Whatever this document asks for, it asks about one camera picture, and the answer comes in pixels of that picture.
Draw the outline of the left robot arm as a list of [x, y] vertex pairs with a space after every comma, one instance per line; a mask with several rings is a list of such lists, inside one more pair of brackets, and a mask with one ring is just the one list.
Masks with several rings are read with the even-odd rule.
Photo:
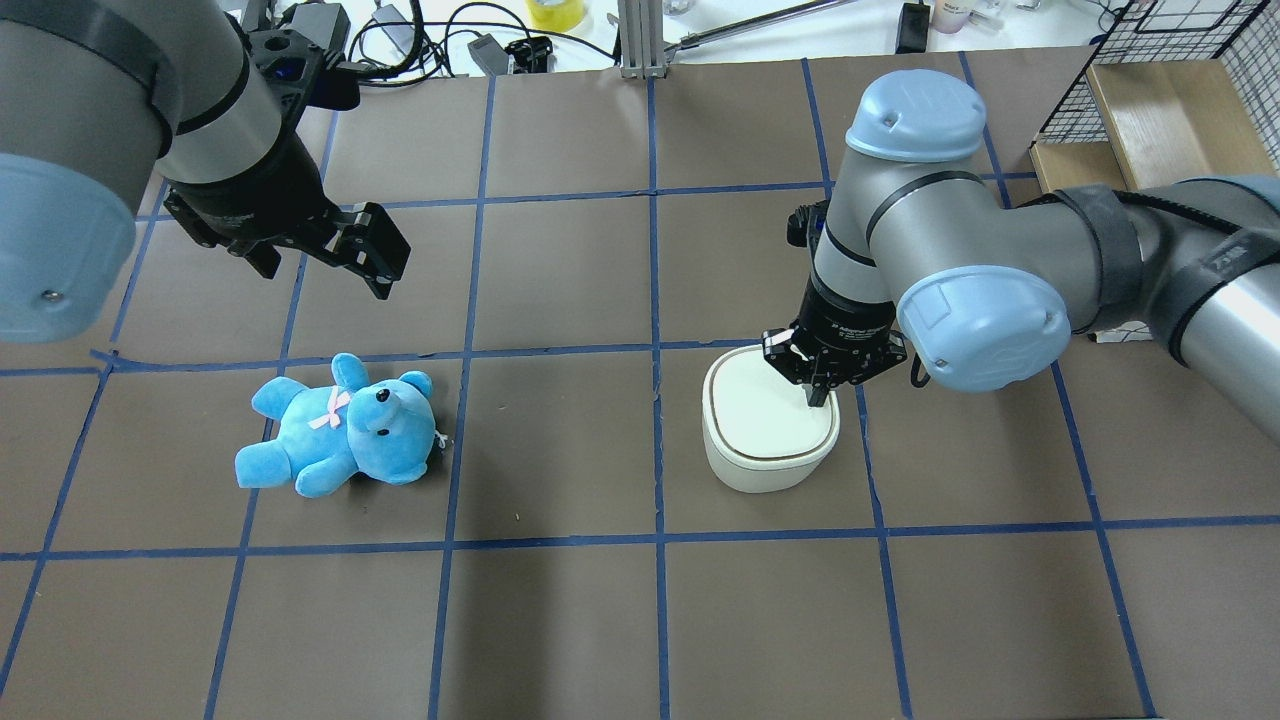
[[99, 319], [151, 174], [198, 246], [264, 278], [294, 249], [389, 296], [408, 241], [380, 205], [343, 211], [329, 200], [296, 131], [306, 108], [356, 108], [381, 70], [348, 61], [343, 6], [271, 10], [3, 3], [4, 342], [59, 342]]

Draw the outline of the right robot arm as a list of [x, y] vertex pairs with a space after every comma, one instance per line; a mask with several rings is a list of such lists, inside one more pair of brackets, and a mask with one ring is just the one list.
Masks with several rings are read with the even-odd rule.
[[788, 223], [812, 269], [797, 318], [763, 334], [764, 360], [813, 407], [909, 354], [977, 393], [1041, 373], [1075, 334], [1140, 322], [1276, 437], [1277, 179], [1088, 184], [1004, 209], [972, 169], [986, 126], [954, 76], [869, 83], [828, 200]]

